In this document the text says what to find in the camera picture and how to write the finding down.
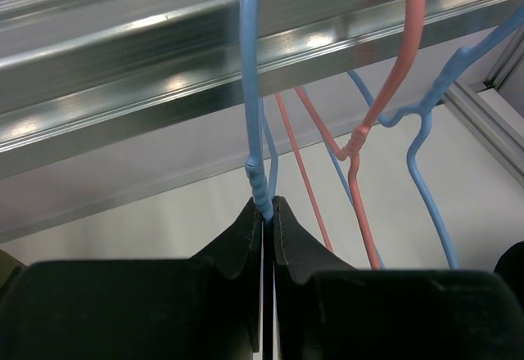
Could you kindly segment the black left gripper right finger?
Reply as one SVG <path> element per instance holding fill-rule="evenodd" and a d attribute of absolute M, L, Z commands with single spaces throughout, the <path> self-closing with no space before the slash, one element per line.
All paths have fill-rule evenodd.
<path fill-rule="evenodd" d="M 284 359 L 520 359 L 523 312 L 500 277 L 466 270 L 359 270 L 273 202 Z"/>

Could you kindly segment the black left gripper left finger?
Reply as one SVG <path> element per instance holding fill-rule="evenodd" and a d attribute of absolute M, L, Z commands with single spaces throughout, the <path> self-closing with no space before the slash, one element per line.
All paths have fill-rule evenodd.
<path fill-rule="evenodd" d="M 188 259 L 29 266 L 1 305 L 2 358 L 252 358 L 260 347 L 261 224 L 248 202 Z"/>

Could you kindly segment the blue hanger with black trousers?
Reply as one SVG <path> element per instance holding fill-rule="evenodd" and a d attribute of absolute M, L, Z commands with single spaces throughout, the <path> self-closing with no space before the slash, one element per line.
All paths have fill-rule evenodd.
<path fill-rule="evenodd" d="M 245 170 L 254 204 L 264 222 L 270 224 L 273 220 L 272 200 L 276 194 L 278 179 L 278 153 L 265 117 L 263 100 L 259 95 L 258 17 L 259 0 L 240 0 L 242 92 L 249 149 Z"/>

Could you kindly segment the pink hanger with camouflage trousers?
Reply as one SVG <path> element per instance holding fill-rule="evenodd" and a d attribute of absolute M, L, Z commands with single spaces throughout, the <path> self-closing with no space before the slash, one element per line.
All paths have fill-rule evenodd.
<path fill-rule="evenodd" d="M 373 124 L 377 121 L 379 115 L 398 90 L 413 65 L 422 37 L 425 11 L 426 0 L 405 0 L 404 30 L 400 52 L 395 64 L 389 73 L 386 82 L 377 94 L 374 103 L 365 115 L 364 120 L 360 125 L 354 128 L 350 140 L 346 146 L 342 148 L 342 151 L 346 153 L 348 158 L 350 158 L 348 183 L 353 200 L 353 208 L 364 241 L 368 261 L 371 268 L 377 270 L 381 268 L 381 262 L 373 240 L 357 182 L 357 173 L 360 164 L 359 153 L 366 142 Z"/>

